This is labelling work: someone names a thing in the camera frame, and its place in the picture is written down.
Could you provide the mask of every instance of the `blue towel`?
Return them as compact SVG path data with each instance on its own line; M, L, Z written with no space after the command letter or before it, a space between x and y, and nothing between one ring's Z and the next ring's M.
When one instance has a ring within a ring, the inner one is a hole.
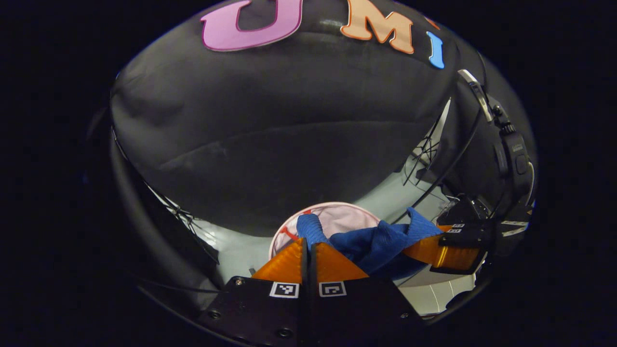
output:
M426 266L400 252L423 238L441 233L413 208L409 207L407 212L410 224L391 225L382 220L377 227L336 233L329 240L323 234L319 218L315 214L304 214L298 217L298 235L306 238L309 247L318 242L328 243L369 276L396 280L411 276Z

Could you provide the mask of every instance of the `blue cloth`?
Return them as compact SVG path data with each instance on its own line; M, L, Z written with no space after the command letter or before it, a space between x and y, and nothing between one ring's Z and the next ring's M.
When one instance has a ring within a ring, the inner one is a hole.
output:
M391 225L382 220L377 227L336 233L329 240L323 234L319 218L315 214L305 214L298 217L298 235L306 238L309 247L327 242L369 276L395 280L411 276L426 265L401 254L401 251L423 238L441 233L413 208L409 207L407 213L410 224Z

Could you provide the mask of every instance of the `pink letter u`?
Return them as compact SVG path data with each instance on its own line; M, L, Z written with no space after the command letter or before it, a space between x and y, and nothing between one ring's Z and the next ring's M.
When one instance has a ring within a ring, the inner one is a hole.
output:
M251 1L238 1L203 16L204 45L213 51L239 51L282 40L300 26L302 0L275 0L276 15L272 24L256 30L240 30L240 9Z

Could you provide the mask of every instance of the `screw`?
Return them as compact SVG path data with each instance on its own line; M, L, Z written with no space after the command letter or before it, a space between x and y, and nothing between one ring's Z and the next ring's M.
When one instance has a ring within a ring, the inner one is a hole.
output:
M292 333L290 329L280 329L276 332L276 334L280 338L290 338L294 333Z
M217 311L210 311L208 312L208 316L210 316L210 318L212 319L219 319L221 317L221 314Z

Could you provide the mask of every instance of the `orange plastic part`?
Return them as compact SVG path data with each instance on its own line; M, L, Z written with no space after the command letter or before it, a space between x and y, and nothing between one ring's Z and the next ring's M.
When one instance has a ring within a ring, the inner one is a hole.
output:
M316 243L317 282L337 282L367 278L368 275L327 243Z
M447 232L451 225L438 225L442 232ZM439 246L441 235L435 235L416 242L403 250L403 254L418 261L432 264L434 267L445 267L455 270L468 270L476 260L478 248L460 248Z
M252 278L273 282L302 283L302 247L304 238L285 247L270 259Z

